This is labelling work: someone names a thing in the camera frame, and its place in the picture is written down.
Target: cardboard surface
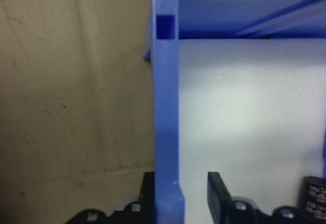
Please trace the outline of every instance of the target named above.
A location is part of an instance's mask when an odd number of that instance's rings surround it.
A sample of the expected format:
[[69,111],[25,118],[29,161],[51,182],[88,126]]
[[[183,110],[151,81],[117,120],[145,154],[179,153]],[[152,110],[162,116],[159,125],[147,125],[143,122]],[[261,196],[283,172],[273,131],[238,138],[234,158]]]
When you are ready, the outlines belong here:
[[149,3],[0,0],[0,222],[63,223],[138,194],[153,169]]

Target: capacitor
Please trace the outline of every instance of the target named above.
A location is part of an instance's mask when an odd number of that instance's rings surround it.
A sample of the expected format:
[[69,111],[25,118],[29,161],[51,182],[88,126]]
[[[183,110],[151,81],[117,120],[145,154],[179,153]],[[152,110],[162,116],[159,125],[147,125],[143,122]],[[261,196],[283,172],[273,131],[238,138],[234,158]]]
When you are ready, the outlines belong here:
[[307,176],[300,191],[298,207],[326,223],[326,179]]

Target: white panel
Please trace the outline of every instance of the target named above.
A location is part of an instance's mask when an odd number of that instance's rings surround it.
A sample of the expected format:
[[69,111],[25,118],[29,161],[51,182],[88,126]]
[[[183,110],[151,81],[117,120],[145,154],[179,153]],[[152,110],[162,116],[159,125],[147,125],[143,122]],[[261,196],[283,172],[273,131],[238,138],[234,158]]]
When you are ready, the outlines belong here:
[[268,213],[322,175],[325,40],[180,41],[180,184],[186,224],[212,223],[207,172]]

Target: square hole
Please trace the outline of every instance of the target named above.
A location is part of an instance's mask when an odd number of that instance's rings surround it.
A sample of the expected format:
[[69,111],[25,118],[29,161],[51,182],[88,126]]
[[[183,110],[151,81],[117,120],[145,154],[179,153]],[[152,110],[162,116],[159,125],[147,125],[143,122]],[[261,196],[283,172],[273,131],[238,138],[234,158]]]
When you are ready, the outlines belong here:
[[157,15],[156,16],[156,38],[171,40],[175,37],[175,20],[174,15]]

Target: blue plastic frame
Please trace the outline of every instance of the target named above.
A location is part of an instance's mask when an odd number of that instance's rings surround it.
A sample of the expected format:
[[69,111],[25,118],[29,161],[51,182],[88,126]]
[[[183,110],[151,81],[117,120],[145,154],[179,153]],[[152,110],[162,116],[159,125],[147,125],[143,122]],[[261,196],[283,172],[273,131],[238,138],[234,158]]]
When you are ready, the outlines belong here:
[[265,35],[326,38],[326,0],[238,0],[238,3],[234,0],[151,0],[151,3],[143,56],[151,58],[153,71],[155,216],[158,224],[182,224],[178,40]]

